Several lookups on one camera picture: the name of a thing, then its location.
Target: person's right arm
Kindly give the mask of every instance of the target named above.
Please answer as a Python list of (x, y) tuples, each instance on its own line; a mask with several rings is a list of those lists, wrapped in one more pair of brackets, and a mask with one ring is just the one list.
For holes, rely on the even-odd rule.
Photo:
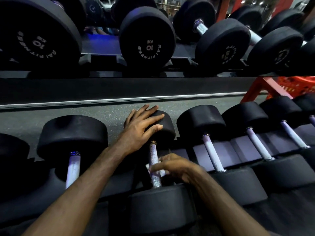
[(176, 154), (160, 158), (161, 163), (150, 171), (167, 170), (170, 174), (192, 184), (205, 205), (215, 216), (227, 236), (270, 236), (232, 197), (199, 165)]

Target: person's right hand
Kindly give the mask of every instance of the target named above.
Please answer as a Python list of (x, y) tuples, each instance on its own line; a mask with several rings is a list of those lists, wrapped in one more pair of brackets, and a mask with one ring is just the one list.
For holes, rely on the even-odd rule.
[(191, 183), (191, 178), (196, 171), (203, 171), (199, 165), (174, 153), (159, 158), (159, 161), (161, 162), (150, 166), (150, 172), (167, 170), (172, 176), (178, 177), (186, 183)]

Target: person's left hand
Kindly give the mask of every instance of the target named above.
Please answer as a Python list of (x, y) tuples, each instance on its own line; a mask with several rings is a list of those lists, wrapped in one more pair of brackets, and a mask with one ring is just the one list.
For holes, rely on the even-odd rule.
[(116, 144), (123, 148), (126, 155), (139, 150), (154, 133), (163, 128), (163, 125), (156, 124), (146, 130), (148, 126), (164, 117), (164, 114), (149, 117), (157, 111), (158, 106), (146, 110), (148, 107), (149, 105), (146, 104), (138, 111), (132, 110), (124, 123), (124, 130), (119, 135)]

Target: gray speckled floor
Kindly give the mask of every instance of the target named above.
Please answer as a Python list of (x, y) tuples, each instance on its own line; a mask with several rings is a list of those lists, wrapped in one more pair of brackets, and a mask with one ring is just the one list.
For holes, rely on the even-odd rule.
[[(266, 95), (257, 97), (257, 102), (262, 102)], [(174, 123), (176, 135), (176, 120), (187, 109), (210, 104), (216, 106), (220, 113), (238, 104), (242, 96), (203, 98), (180, 101), (149, 102), (150, 106), (159, 105), (159, 109), (167, 112)], [(75, 108), (58, 108), (42, 110), (25, 110), (14, 112), (0, 112), (0, 132), (10, 134), (26, 141), (30, 146), (29, 157), (40, 159), (36, 154), (36, 146), (42, 127), (50, 119), (64, 115), (86, 115), (96, 118), (106, 124), (108, 128), (108, 141), (111, 143), (123, 129), (123, 123), (132, 109), (138, 109), (144, 103), (124, 103), (117, 105), (102, 105)]]

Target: metal strip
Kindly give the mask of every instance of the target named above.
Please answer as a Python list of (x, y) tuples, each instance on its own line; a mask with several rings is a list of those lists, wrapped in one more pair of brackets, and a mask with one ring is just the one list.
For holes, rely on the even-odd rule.
[(152, 96), (152, 97), (136, 97), (136, 98), (110, 98), (110, 99), (47, 102), (47, 103), (18, 103), (18, 104), (3, 104), (3, 105), (0, 105), (0, 109), (40, 108), (40, 107), (51, 107), (51, 106), (56, 107), (56, 106), (67, 106), (67, 105), (81, 105), (81, 104), (123, 103), (123, 102), (169, 100), (169, 99), (175, 100), (175, 99), (185, 99), (185, 98), (238, 96), (238, 95), (244, 95), (244, 94), (246, 94), (246, 92), (187, 94), (187, 95), (169, 95), (169, 96)]

